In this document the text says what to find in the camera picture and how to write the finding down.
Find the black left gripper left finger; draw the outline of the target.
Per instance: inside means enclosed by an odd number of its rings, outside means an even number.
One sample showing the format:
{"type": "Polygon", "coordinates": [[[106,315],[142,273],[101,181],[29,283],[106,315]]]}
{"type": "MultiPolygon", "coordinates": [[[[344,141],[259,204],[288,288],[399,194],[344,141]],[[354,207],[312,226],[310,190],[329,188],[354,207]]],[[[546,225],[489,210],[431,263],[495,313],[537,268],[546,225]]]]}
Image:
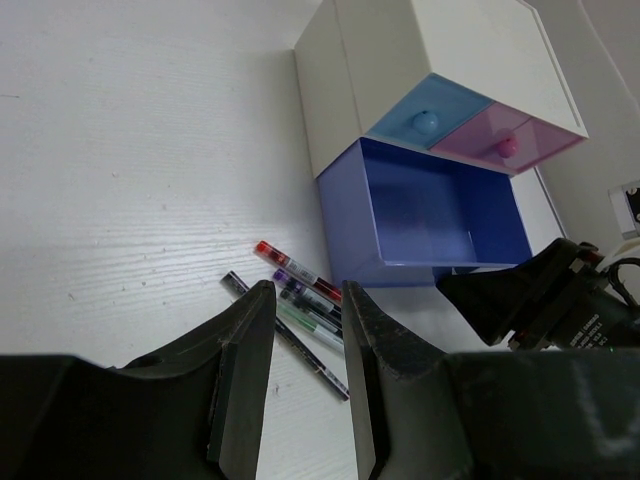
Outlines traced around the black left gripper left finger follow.
{"type": "Polygon", "coordinates": [[[256,283],[214,318],[121,368],[1,359],[5,479],[252,479],[275,325],[256,283]]]}

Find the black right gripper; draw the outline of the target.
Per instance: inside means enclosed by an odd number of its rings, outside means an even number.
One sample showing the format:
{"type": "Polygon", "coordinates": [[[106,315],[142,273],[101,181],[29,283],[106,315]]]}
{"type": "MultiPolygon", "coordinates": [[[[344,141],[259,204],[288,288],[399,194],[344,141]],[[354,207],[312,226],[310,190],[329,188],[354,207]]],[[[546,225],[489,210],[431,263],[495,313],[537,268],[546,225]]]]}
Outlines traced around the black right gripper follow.
{"type": "Polygon", "coordinates": [[[489,346],[512,350],[637,348],[639,301],[620,278],[639,265],[639,241],[604,255],[557,239],[513,268],[449,275],[436,288],[489,346]]]}

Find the pink drawer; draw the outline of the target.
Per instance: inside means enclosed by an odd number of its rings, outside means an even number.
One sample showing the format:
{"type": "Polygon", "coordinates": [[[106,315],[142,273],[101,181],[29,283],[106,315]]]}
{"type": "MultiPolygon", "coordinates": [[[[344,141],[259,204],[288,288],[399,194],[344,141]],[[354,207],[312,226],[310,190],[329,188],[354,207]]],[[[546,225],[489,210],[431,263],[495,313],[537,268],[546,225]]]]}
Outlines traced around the pink drawer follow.
{"type": "Polygon", "coordinates": [[[494,103],[446,135],[431,151],[517,175],[583,140],[580,135],[494,103]]]}

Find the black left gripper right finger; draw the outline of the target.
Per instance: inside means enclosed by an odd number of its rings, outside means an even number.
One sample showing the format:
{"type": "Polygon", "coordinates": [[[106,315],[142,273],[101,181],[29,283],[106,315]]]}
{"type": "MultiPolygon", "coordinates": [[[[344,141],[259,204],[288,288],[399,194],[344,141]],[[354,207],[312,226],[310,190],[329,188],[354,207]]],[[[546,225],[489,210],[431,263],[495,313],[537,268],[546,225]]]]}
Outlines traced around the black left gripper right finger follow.
{"type": "Polygon", "coordinates": [[[635,479],[635,349],[448,354],[356,282],[342,322],[362,479],[635,479]]]}

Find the light blue small drawer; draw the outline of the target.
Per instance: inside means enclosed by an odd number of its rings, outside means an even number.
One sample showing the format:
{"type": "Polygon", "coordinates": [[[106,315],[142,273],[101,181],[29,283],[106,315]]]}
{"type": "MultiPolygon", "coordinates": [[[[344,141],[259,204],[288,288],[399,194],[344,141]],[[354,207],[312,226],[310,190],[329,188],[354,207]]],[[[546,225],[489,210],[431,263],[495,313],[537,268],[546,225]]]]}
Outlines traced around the light blue small drawer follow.
{"type": "Polygon", "coordinates": [[[368,135],[427,150],[491,104],[488,97],[430,74],[391,108],[368,135]]]}

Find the black gel pen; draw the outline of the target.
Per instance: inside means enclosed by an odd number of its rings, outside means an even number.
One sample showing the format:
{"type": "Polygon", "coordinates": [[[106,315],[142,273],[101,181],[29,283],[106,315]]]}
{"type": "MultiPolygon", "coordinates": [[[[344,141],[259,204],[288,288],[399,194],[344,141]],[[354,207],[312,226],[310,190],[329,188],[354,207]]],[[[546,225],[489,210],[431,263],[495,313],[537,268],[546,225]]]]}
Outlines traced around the black gel pen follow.
{"type": "MultiPolygon", "coordinates": [[[[241,297],[249,291],[249,287],[239,276],[230,271],[221,279],[221,284],[227,290],[241,297]]],[[[348,401],[350,398],[348,388],[330,371],[330,369],[320,360],[319,357],[294,333],[284,322],[285,319],[292,319],[285,312],[285,307],[278,303],[276,306],[275,331],[284,342],[303,360],[325,386],[327,386],[341,401],[348,401]]]]}

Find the purple drawer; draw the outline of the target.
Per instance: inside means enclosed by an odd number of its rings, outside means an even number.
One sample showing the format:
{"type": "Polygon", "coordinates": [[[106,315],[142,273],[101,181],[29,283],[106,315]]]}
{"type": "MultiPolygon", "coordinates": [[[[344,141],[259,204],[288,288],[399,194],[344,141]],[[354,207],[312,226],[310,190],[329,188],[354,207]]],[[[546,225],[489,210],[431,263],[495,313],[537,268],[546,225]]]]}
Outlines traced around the purple drawer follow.
{"type": "Polygon", "coordinates": [[[505,174],[363,138],[317,184],[335,285],[427,286],[532,256],[505,174]]]}

